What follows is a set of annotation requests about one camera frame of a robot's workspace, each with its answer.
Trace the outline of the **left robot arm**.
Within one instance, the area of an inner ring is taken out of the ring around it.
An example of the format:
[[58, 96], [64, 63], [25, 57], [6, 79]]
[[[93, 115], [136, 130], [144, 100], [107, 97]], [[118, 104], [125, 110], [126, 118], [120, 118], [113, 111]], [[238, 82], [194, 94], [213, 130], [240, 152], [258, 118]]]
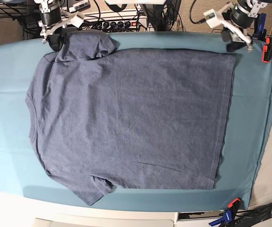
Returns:
[[227, 52], [235, 52], [246, 47], [249, 52], [253, 50], [252, 37], [248, 29], [259, 18], [258, 11], [267, 6], [266, 2], [259, 0], [237, 0], [228, 3], [221, 13], [230, 26], [223, 25], [222, 38], [227, 42]]

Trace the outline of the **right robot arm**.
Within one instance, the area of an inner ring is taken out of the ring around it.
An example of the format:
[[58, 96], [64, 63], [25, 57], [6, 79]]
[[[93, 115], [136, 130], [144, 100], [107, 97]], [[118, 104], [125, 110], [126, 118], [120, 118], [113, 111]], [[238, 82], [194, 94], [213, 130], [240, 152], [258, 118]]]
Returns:
[[67, 18], [63, 18], [59, 0], [35, 0], [39, 5], [41, 20], [38, 22], [42, 42], [48, 43], [51, 49], [58, 52], [64, 43], [63, 29], [67, 26]]

